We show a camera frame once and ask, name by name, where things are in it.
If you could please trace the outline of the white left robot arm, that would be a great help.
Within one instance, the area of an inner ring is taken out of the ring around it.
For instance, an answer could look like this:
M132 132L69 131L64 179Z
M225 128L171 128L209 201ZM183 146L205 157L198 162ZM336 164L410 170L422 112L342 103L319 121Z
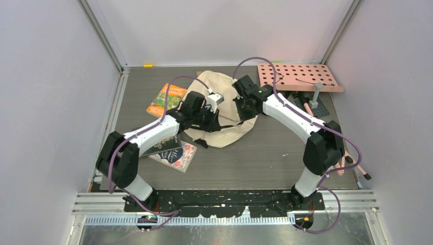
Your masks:
M218 105L223 101L220 93L204 96L192 91L161 119L126 134L110 133L95 163L96 169L115 186L135 196L142 210L153 210L157 199L152 194L153 187L138 174L140 156L162 140L190 128L205 132L221 130Z

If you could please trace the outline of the orange green paperback book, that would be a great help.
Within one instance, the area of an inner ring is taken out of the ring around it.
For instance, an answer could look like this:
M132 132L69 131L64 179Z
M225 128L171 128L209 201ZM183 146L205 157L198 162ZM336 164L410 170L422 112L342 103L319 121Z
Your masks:
M187 89L181 88L168 83L161 89L151 104L147 107L146 112L155 117L162 117L166 110L176 108L182 101Z

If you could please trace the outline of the pink perforated stand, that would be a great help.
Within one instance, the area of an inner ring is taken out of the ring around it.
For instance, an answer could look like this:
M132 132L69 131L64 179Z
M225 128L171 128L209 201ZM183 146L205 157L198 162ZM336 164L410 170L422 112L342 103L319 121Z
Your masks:
M257 66L260 85L272 85L276 78L276 88L281 92L292 91L296 95L307 95L305 101L301 101L300 109L305 110L309 116L314 116L315 109L311 109L308 102L314 94L314 84L323 83L320 92L343 92L344 88L335 81L333 75L324 64L275 64L276 72L271 65L259 64Z

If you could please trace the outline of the cream canvas backpack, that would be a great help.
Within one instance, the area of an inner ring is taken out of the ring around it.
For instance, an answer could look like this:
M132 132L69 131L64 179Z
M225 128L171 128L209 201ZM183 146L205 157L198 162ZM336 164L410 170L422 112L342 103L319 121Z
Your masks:
M203 71L198 75L215 93L220 93L224 101L218 105L219 123L225 129L217 132L204 132L196 129L185 130L184 133L192 140L204 140L208 146L224 148L251 131L257 121L257 117L241 122L236 104L233 99L237 96L236 90L232 87L232 78L220 72L210 70Z

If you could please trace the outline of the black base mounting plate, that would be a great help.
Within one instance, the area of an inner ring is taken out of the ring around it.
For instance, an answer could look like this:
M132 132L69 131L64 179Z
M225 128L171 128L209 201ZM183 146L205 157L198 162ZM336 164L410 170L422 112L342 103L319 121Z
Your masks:
M248 211L251 217L283 217L291 211L322 211L322 194L315 192L310 198L296 198L289 190L156 190L138 205L129 195L125 212L153 212L178 217L240 217Z

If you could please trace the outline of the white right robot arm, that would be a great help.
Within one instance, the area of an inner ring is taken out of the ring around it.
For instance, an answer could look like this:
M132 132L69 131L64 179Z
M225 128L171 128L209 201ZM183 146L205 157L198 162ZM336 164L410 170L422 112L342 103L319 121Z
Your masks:
M249 76L234 79L232 86L237 92L234 102L241 120L259 114L272 117L294 132L305 144L305 168L289 195L294 207L305 209L311 204L323 176L345 154L340 125L334 120L324 122L307 114L271 85L260 87Z

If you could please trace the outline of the grey bracket on stand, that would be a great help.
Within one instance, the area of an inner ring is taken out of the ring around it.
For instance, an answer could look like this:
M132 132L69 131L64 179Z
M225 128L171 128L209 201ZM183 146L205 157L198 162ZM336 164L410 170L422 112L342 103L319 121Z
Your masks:
M315 109L318 107L318 97L320 90L324 87L323 83L315 83L314 84L315 90L312 99L308 102L311 109Z

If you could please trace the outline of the patterned book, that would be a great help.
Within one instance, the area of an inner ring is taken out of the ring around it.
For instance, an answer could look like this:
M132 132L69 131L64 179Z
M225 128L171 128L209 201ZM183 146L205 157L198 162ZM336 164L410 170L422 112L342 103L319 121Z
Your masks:
M182 173L185 173L195 153L197 152L197 147L183 140L181 140L180 143L181 148L149 155L148 157Z

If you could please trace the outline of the black moon cover book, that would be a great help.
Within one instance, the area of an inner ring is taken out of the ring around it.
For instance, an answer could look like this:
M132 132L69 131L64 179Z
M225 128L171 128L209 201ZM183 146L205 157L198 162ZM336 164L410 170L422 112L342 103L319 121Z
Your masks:
M165 151L177 150L179 148L182 148L181 137L180 135L176 135L166 138L155 144L154 146L150 147L143 154L141 154L141 157L155 155Z

